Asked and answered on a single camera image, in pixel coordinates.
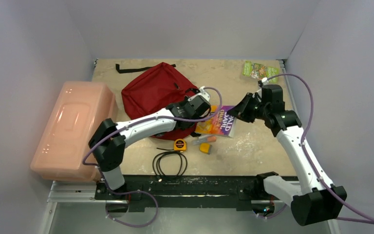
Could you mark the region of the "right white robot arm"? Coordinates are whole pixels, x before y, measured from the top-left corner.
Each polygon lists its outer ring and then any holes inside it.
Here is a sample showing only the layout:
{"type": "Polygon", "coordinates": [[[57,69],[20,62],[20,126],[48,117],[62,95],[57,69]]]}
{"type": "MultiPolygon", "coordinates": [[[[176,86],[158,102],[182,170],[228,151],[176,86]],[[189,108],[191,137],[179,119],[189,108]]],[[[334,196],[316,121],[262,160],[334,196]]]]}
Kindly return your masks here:
{"type": "Polygon", "coordinates": [[[299,180],[296,187],[275,172],[258,174],[252,193],[259,198],[272,195],[283,201],[301,226],[338,217],[347,192],[343,186],[334,185],[313,156],[306,156],[311,148],[302,139],[301,121],[295,111],[286,110],[279,85],[265,85],[257,93],[247,93],[227,113],[249,123],[263,120],[287,153],[299,180]]]}

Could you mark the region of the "colourful Roald Dahl book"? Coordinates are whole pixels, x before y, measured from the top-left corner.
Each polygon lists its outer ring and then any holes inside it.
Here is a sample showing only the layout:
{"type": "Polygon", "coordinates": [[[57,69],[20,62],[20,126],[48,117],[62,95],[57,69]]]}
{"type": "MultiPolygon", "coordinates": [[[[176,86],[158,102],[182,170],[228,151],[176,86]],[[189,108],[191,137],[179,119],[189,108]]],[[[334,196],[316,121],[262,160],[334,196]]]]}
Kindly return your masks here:
{"type": "Polygon", "coordinates": [[[223,105],[217,115],[205,122],[199,122],[195,133],[233,138],[236,118],[227,113],[232,108],[234,106],[223,105]]]}

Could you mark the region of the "red student backpack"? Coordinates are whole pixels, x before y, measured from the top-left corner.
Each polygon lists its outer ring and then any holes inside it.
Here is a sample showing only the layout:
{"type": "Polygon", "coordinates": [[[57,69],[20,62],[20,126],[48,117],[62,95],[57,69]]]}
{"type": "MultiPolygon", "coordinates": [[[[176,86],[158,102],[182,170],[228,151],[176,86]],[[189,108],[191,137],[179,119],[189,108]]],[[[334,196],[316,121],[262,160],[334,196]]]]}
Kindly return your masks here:
{"type": "MultiPolygon", "coordinates": [[[[143,68],[142,72],[121,92],[125,112],[131,120],[156,113],[169,104],[199,93],[199,89],[170,64],[162,62],[149,69],[143,68]]],[[[184,139],[194,132],[197,123],[185,130],[173,130],[152,137],[171,141],[184,139]]]]}

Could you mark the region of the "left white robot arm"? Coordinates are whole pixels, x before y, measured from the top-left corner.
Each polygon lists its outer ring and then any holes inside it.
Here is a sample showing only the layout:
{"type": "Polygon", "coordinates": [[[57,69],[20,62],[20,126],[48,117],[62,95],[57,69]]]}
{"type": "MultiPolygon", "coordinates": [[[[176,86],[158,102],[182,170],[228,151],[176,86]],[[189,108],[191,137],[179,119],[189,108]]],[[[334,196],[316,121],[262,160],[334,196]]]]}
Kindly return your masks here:
{"type": "Polygon", "coordinates": [[[113,199],[121,199],[125,195],[120,164],[128,146],[156,134],[192,127],[211,107],[209,100],[210,95],[201,91],[141,118],[127,122],[113,122],[108,118],[101,122],[89,141],[89,147],[102,178],[108,184],[107,194],[113,199]]]}

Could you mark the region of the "green booklet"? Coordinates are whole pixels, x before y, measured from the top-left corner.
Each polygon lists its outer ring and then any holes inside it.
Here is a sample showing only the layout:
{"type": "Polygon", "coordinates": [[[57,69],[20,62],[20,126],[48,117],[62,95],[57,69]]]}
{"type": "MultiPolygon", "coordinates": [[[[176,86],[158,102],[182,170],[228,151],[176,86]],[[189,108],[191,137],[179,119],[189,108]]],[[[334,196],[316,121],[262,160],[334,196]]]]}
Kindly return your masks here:
{"type": "Polygon", "coordinates": [[[279,68],[246,60],[242,69],[242,76],[262,80],[280,73],[279,68]]]}

